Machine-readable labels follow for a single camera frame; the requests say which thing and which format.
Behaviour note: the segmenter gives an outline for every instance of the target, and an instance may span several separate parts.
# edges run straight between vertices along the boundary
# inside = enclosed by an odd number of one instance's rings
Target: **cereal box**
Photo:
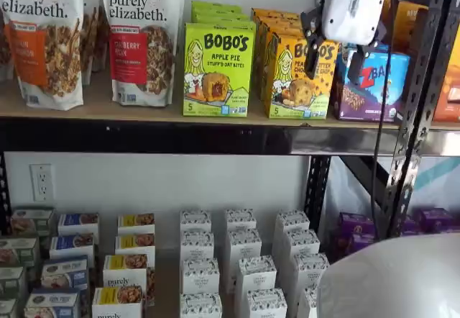
[[[187,23],[183,114],[245,117],[253,46],[253,29]]]
[[[80,318],[79,290],[34,289],[24,308],[24,318]]]
[[[43,288],[75,288],[80,291],[80,316],[90,316],[90,281],[88,277],[88,257],[47,260],[42,269]]]
[[[154,214],[121,215],[118,216],[118,235],[154,234]]]
[[[184,260],[182,264],[181,293],[218,293],[219,265],[217,259]]]
[[[96,288],[93,318],[142,318],[139,286]]]
[[[46,237],[54,232],[55,210],[16,209],[11,216],[11,230],[14,235],[39,235]]]
[[[155,235],[122,235],[115,239],[116,255],[147,255],[147,266],[155,267]]]
[[[92,234],[66,235],[51,239],[50,258],[61,259],[85,255],[88,266],[94,268],[94,238]]]
[[[358,86],[350,82],[348,71],[356,48],[342,48],[338,58],[338,75],[333,90],[333,106],[337,119],[380,120],[382,92],[387,67],[387,46],[380,45],[365,59]],[[410,57],[402,53],[391,56],[391,71],[388,76],[385,122],[394,122],[402,108],[403,89]]]
[[[318,48],[315,78],[305,74],[307,40],[274,33],[268,44],[265,110],[269,118],[325,119],[339,46],[324,41]]]

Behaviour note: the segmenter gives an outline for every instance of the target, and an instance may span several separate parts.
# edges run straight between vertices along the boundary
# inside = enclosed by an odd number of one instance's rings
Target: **product packaging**
[[[259,257],[262,240],[256,229],[228,231],[224,245],[224,288],[226,293],[234,293],[238,260]]]
[[[275,232],[273,233],[272,243],[272,257],[278,269],[281,265],[282,236],[284,233],[295,228],[307,230],[309,227],[310,221],[305,212],[301,210],[278,213],[275,220]]]
[[[218,293],[219,265],[217,259],[184,260],[182,263],[181,293]]]
[[[118,235],[154,234],[154,214],[118,216]]]
[[[319,58],[313,80],[304,71],[308,44],[303,36],[274,33],[267,46],[269,64],[264,98],[267,116],[325,119],[338,44],[324,41],[318,48]]]
[[[180,318],[222,318],[219,294],[181,294]]]
[[[142,318],[142,290],[139,286],[96,288],[93,318]]]
[[[253,46],[253,29],[187,23],[183,115],[245,117]]]
[[[276,281],[276,267],[272,256],[243,258],[238,260],[238,275],[235,287],[235,317],[242,316],[242,310],[247,303],[248,291],[273,289]]]
[[[80,318],[78,289],[34,289],[24,308],[24,318],[37,317]]]
[[[1,0],[1,4],[27,106],[66,111],[83,104],[83,0]]]
[[[80,291],[80,316],[90,317],[91,295],[87,256],[45,261],[41,286],[48,289],[78,289]]]
[[[113,100],[167,106],[184,0],[103,0],[110,24]]]

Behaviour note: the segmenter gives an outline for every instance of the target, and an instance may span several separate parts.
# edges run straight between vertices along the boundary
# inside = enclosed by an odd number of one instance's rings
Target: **bobo's box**
[[[351,58],[356,48],[342,48],[337,60],[338,75],[333,90],[333,107],[340,120],[380,120],[382,92],[385,84],[387,46],[380,45],[364,61],[359,85],[348,78]],[[384,122],[394,122],[398,110],[402,108],[402,96],[410,57],[395,53],[391,56],[391,71],[388,76],[387,100]]]
[[[245,117],[253,46],[253,29],[187,23],[183,114]]]

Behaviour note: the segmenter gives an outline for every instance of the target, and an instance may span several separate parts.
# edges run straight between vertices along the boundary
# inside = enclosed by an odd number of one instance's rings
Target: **purely elizabeth granola bag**
[[[30,107],[83,104],[83,0],[1,0],[21,94]]]
[[[166,106],[173,93],[183,0],[103,0],[110,24],[113,100]]]

